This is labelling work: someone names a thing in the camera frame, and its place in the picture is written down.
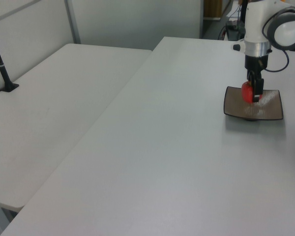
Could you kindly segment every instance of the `white table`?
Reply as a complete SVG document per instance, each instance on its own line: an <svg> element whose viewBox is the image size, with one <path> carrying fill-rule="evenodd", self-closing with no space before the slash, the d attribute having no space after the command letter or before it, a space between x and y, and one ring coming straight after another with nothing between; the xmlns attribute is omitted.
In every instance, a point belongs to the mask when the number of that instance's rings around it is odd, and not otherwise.
<svg viewBox="0 0 295 236"><path fill-rule="evenodd" d="M0 92L0 207L28 202L149 54L69 44Z"/></svg>
<svg viewBox="0 0 295 236"><path fill-rule="evenodd" d="M264 73L285 119L249 122L231 45L164 38L2 236L295 236L295 53Z"/></svg>

